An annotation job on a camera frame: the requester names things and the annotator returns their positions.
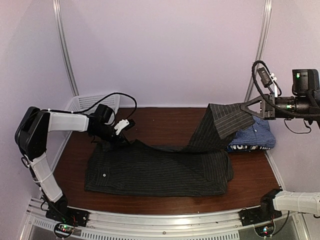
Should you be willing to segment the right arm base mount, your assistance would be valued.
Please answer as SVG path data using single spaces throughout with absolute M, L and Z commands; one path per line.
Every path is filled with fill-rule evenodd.
M 281 211 L 266 212 L 260 206 L 253 208 L 243 208 L 238 212 L 242 226 L 256 225 L 264 222 L 272 222 L 280 218 Z

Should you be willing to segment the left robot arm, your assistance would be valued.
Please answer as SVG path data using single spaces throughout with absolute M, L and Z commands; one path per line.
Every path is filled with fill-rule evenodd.
M 35 183 L 41 188 L 45 199 L 53 204 L 52 213 L 61 222 L 72 218 L 67 198 L 52 173 L 47 159 L 47 140 L 50 132 L 87 132 L 90 136 L 116 144 L 123 140 L 121 133 L 135 125 L 132 118 L 109 123 L 113 109 L 99 104 L 95 112 L 40 109 L 31 106 L 24 114 L 14 136 L 25 166 Z

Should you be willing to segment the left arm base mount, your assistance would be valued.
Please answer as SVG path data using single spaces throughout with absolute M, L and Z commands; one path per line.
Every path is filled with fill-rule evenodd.
M 67 208 L 66 214 L 62 215 L 53 209 L 49 209 L 45 217 L 56 222 L 66 223 L 75 227 L 86 227 L 89 219 L 89 212 L 76 208 Z

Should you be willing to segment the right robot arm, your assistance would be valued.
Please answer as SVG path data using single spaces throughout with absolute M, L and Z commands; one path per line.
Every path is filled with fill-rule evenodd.
M 241 104 L 241 110 L 265 120 L 303 119 L 320 121 L 320 108 L 312 106 L 315 101 L 303 97 L 276 97 L 262 94 Z M 256 210 L 259 220 L 268 220 L 276 211 L 292 211 L 320 216 L 320 194 L 318 192 L 292 192 L 273 189 L 265 194 Z

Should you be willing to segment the dark pinstriped long sleeve shirt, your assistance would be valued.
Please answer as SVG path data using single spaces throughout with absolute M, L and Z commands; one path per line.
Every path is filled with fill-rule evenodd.
M 254 122 L 240 103 L 211 103 L 186 146 L 149 146 L 140 140 L 119 146 L 98 143 L 87 164 L 84 189 L 144 197 L 223 195 L 234 176 L 226 147 Z

